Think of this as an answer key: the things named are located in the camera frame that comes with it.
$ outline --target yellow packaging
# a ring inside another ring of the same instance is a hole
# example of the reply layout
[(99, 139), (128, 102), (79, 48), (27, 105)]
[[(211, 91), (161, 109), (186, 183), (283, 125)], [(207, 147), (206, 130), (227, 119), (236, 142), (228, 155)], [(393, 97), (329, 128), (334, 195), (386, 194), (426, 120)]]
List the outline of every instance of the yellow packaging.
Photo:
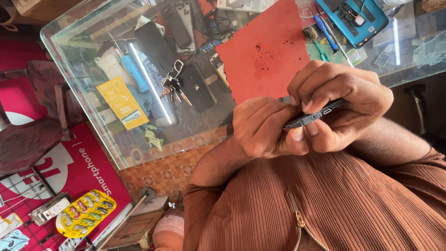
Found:
[(85, 236), (115, 208), (116, 202), (110, 196), (91, 190), (57, 215), (57, 230), (68, 238)]
[(127, 130), (149, 121), (120, 76), (96, 88)]

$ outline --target zipper pull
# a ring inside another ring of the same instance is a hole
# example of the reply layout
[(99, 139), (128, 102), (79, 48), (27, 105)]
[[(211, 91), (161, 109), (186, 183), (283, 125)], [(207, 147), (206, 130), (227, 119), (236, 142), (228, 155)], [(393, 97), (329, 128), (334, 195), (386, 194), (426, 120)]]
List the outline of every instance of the zipper pull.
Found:
[(302, 218), (301, 212), (297, 210), (295, 212), (296, 212), (297, 225), (299, 227), (305, 227), (305, 221), (304, 218)]

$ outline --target brown ribbed sweater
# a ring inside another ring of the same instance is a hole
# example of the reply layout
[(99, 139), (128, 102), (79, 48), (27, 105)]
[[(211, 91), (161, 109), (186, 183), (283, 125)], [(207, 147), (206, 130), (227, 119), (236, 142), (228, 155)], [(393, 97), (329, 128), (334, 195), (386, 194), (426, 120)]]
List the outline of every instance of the brown ribbed sweater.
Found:
[[(291, 251), (289, 192), (330, 251), (446, 250), (446, 164), (434, 149), (380, 171), (343, 151), (255, 159), (225, 188), (186, 187), (184, 251)], [(322, 250), (302, 229), (298, 250)]]

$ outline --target glass tabletop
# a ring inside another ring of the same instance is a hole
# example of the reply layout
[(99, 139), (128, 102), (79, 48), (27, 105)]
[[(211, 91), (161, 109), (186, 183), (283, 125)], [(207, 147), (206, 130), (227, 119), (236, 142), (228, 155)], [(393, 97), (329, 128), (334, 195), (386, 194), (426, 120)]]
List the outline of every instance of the glass tabletop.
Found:
[[(230, 135), (235, 102), (215, 46), (274, 1), (250, 3), (239, 11), (217, 6), (209, 19), (205, 16), (213, 7), (205, 0), (85, 0), (45, 26), (41, 38), (118, 168), (124, 169)], [(296, 3), (302, 26), (314, 25), (314, 1)], [(355, 67), (375, 71), (388, 87), (444, 71), (444, 12), (426, 13), (413, 2), (398, 13), (394, 9), (383, 6), (394, 17), (359, 50), (333, 29)], [(319, 43), (330, 51), (326, 40)], [(316, 59), (312, 46), (307, 41), (307, 52)], [(330, 57), (346, 63), (340, 53)], [(162, 83), (176, 83), (169, 76), (177, 75), (181, 63), (182, 87), (176, 88), (173, 102), (170, 94), (160, 98), (167, 92)]]

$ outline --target hairy forearm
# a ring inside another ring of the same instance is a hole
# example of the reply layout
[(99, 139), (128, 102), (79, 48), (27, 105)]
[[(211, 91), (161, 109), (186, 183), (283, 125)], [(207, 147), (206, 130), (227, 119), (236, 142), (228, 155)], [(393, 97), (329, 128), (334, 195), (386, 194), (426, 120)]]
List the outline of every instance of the hairy forearm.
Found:
[(234, 137), (207, 153), (197, 164), (189, 184), (215, 187), (224, 184), (231, 175), (252, 158), (247, 156)]
[(394, 166), (425, 156), (429, 144), (402, 126), (380, 118), (350, 145), (358, 156), (378, 166)]

